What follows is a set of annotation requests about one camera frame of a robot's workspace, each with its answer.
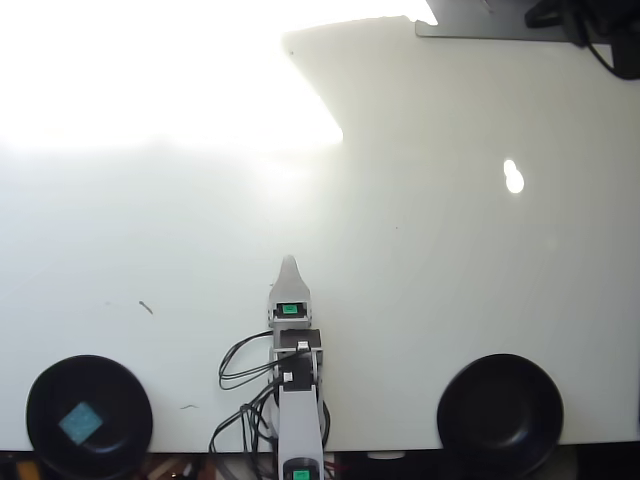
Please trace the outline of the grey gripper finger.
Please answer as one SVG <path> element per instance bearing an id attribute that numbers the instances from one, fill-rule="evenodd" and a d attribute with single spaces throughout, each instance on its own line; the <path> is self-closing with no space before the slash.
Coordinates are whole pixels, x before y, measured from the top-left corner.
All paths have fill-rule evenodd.
<path id="1" fill-rule="evenodd" d="M 293 255 L 283 258 L 279 275 L 269 293 L 270 300 L 309 300 L 310 289 L 302 279 Z"/>

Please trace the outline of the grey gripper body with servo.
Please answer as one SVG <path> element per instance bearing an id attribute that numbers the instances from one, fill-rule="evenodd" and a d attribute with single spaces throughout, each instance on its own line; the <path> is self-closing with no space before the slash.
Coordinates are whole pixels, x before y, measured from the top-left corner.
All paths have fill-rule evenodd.
<path id="1" fill-rule="evenodd" d="M 267 314 L 272 329 L 308 329 L 312 323 L 311 298 L 270 297 Z"/>

